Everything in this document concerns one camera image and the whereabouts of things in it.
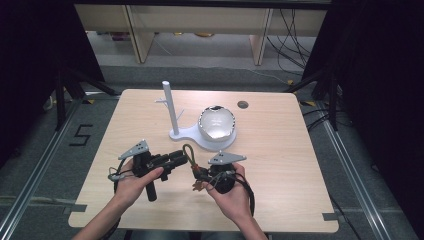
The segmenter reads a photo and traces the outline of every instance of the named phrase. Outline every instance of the metal rail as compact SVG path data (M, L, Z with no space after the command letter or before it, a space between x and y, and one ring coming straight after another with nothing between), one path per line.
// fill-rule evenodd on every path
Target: metal rail
M319 109L325 109L325 106L321 102L317 102L317 106ZM349 153L347 152L339 133L333 130L333 127L328 121L324 122L324 126L328 133L328 136L331 139L331 142L333 143L334 148L336 149L340 162L343 165L347 177L352 185L352 188L356 194L356 197L358 198L359 203L361 204L361 207L365 213L365 216L368 219L368 222L371 226L372 231L374 232L376 239L392 239L383 221L383 218L381 217L358 171L356 170L355 164L350 158Z
M37 190L37 187L40 184L44 173L49 167L50 162L52 161L53 156L56 153L58 146L60 145L67 131L69 123L72 120L72 116L75 114L76 110L81 105L81 103L81 99L74 99L72 101L68 110L67 120L63 123L62 127L54 133L46 150L38 161L37 166L35 166L25 186L23 187L20 194L13 203L12 207L10 208L8 214L2 220L0 225L1 239L10 239L10 237L12 236L29 202L31 201L32 195L34 194L35 190Z

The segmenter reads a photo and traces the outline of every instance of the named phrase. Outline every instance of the black cable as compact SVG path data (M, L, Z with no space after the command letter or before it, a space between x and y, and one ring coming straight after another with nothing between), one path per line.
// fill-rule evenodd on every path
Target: black cable
M361 240L361 236L359 236L359 233L356 231L356 228L353 226L353 224L350 222L349 218L345 215L340 205L336 202L336 200L331 196L331 194L328 194L330 196L331 201L336 205L337 209L339 209L340 214L342 214L343 218L349 224L350 228L352 229L353 233L356 235L356 237Z
M306 113L304 113L304 114L302 114L302 115L303 115L303 116L306 116L306 115L309 115L309 114L314 113L314 112L323 112L323 111L328 111L328 109L317 109L317 110L312 110L312 111L310 111L310 112L306 112Z
M292 50L292 49L290 49L290 48L288 48L287 46L285 46L287 49L289 49L289 50L291 50L291 51L293 51L293 52L296 52L296 53L298 53L299 54L299 56L300 56L300 59L302 59L302 62L303 62L303 64L305 65L306 64L306 60L305 60L305 58L304 58L304 54L302 53L302 51L300 50L300 48L302 48L302 49L304 49L306 52L308 52L308 53L310 53L308 50L306 50L300 43L299 43L299 41L297 40L297 32L296 32L296 24L295 24L295 15L296 15L296 11L294 10L294 9L292 9L292 22L291 22L291 24L290 24L290 27L288 26L288 24L287 24L287 21L286 21L286 19L285 19L285 17L284 17L284 14L283 14L283 11L280 9L280 15L281 15L281 17L282 17L282 19L283 19L283 21L284 21L284 24L286 25L286 28L287 28L287 33L288 33L288 35L287 35L287 37L288 36L290 36L290 38L292 39L292 41L293 41L293 43L295 44L295 46L296 46L296 48L297 48L297 51L295 51L295 50Z
M126 172L132 171L130 169L130 170L121 172L121 169L122 169L122 166L124 165L125 160L126 160L126 158L122 159L121 162L119 163L119 166L116 169L116 174L117 175L120 175L122 173L126 173ZM116 190L118 189L118 182L119 182L119 180L113 182L113 193L116 193ZM108 240L115 233L115 231L118 228L120 222L121 222L121 217L119 217L118 221L116 221L116 223L109 229L109 231L107 231L105 233L105 235L103 235L100 239L101 240Z
M271 44L271 46L277 51L277 53L278 53L278 55L281 55L281 56L283 56L283 57L285 57L285 58L287 58L287 60L289 60L290 62L292 62L292 63L294 63L294 64L296 64L298 67L300 67L300 68L302 68L302 69L304 69L305 68L305 66L304 65L302 65L301 63L299 63L298 61L296 61L296 60L294 60L292 57L290 57L289 55L287 55L287 54L285 54L284 52L282 52L281 51L281 48L283 47L283 46L281 46L280 48L277 48L275 45L274 45L274 43L271 41L271 39L269 39L269 37L267 37L267 39L268 39L268 41L269 41L269 43Z
M238 183L240 183L244 187L244 189L246 189L247 194L249 195L250 213L252 214L252 217L253 217L253 214L255 213L255 195L252 191L252 188L247 183L246 178L243 175L241 175L240 173L236 173L236 175L243 178L243 181L238 179L237 177L231 176L231 178L234 179L235 181L237 181Z
M319 124L323 123L325 120L328 120L329 116L330 116L329 114L325 114L324 116L320 117L319 119L317 119L314 122L312 122L311 124L309 124L307 126L308 132L310 132L312 129L314 129Z

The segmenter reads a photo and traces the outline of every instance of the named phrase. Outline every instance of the hand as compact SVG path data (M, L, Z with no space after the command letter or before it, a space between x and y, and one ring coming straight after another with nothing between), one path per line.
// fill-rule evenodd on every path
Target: hand
M242 165L233 163L233 166L236 173L245 176L244 167ZM209 195L215 200L222 213L233 222L252 217L247 191L239 182L236 181L231 191L225 194L219 193L207 182L203 182L203 187L208 190Z
M163 172L163 168L156 168L150 171L145 176L138 178L133 176L131 170L133 168L133 160L131 159L127 164L125 164L121 172L127 175L125 178L119 180L118 188L114 198L119 200L122 204L129 207L134 204L134 202L140 197L140 194L143 192L144 187L147 184L157 179Z
M121 215L140 197L144 187L157 179L163 168L156 168L138 178L132 176L133 160L125 164L121 172L127 175L119 180L118 188L108 204L73 239L99 239L109 231Z

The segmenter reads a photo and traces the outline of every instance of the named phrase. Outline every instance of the floor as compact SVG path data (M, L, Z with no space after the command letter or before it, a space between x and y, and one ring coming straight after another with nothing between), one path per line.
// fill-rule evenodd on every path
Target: floor
M284 41L284 37L270 36L266 44L262 65L255 66L248 36L213 35L211 37L199 37L193 33L159 33L155 36L146 62L139 64L135 61L130 41L113 41L109 34L96 32L88 32L87 36L99 65L104 67L105 71L107 69L113 71L108 67L116 66L143 69L157 67L195 68L209 71L232 69L247 71L252 75L266 75L265 77L274 79L282 86L287 86L288 80L280 75L281 72L297 76L293 79L300 79L299 74L301 75L304 65L302 59L305 58L305 61L307 61L306 55L312 49L315 41L313 37L299 37L300 45L306 49L303 50L302 48L304 54L299 55L292 51L293 49L297 50L293 41L287 40L287 46L291 50L287 48L281 48L281 50L297 61L297 63L293 63L293 61L277 54L276 49L272 46L274 44L277 49L280 49L280 41ZM320 104L325 103L314 102L313 104L318 106L313 108L308 106L308 100L310 100L308 99L308 89L310 88L299 91L301 103L305 104L301 106L302 111L306 113L316 109L316 107L325 108L325 106L320 106ZM108 119L113 113L113 108L110 106L114 106L114 104L116 104L116 100L113 103L98 101L96 105L98 109L95 111L101 112L104 116L102 118L90 116L92 110L87 104L82 104L78 109L79 117L75 120L77 123L84 123L86 118L91 118L90 121L96 122L95 126L102 126L100 129L96 129L94 131L96 133L92 136L93 141L97 141L95 144L101 141L101 133L104 132ZM305 123L308 126L313 126L312 124L319 117L322 117L319 112L305 115ZM19 199L19 194L22 194L21 189L29 184L28 178L32 179L33 169L38 169L38 160L46 157L44 156L45 150L51 146L50 139L61 137L56 135L51 126L54 119L54 109L46 111L46 114L36 123L37 127L34 128L23 144L20 151L21 155L17 157L25 159L25 161L9 161L1 169L1 216L10 214L10 206L15 199ZM371 167L372 160L369 159L354 128L349 126L351 123L348 117L338 115L338 121L341 126L338 132L332 131L328 122L324 122L313 130L311 129L310 136L320 161L328 191L337 200L333 203L335 211L339 215L339 231L336 234L276 233L272 234L270 239L359 239L354 230L358 232L361 239L418 239L393 196L391 196L384 180L379 176L378 171ZM74 131L75 129L69 130L69 133L66 134L69 135ZM68 139L65 136L64 140L61 141L64 141L63 145L73 140L72 137ZM72 159L72 156L63 156L61 153L62 151L59 149L53 154L58 159ZM90 158L94 156L95 150L80 148L79 152L75 154L79 154L76 156L83 154ZM12 235L12 239L44 239L51 236L68 238L76 233L77 229L70 229L67 226L68 215L65 212L72 207L75 196L78 195L78 187L64 189L63 186L69 186L69 182L76 186L82 184L90 162L76 160L75 164L68 164L66 168L63 167L64 165L61 161L53 161L51 166L47 166L49 170L36 173L40 175L40 179L37 180L39 182L30 184L41 184L41 187L34 190L34 196L30 196L32 197L30 207L20 216L20 223L13 227L12 230L15 230L15 233ZM52 192L60 192L61 194L51 194ZM42 218L48 219L47 222L51 222L53 227L49 227L50 224L39 220ZM123 234L122 231L118 231L113 239L122 239Z

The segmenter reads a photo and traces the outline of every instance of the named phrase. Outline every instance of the handheld controller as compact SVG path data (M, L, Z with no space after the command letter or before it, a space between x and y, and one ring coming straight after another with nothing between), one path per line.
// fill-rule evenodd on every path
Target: handheld controller
M118 159L121 160L121 164L117 169L116 173L110 173L108 178L115 182L115 185L125 177L120 172L123 162L126 158L133 157L133 168L132 172L136 177L143 177L153 169L163 167L164 171L158 177L162 181L168 180L168 175L171 174L171 171L178 166L184 165L187 163L187 156L183 154L182 150L178 150L169 154L164 155L152 155L149 151L149 146L145 140L142 140L134 147L123 153ZM157 199L156 188L154 182L150 182L146 185L146 193L150 202L153 202Z

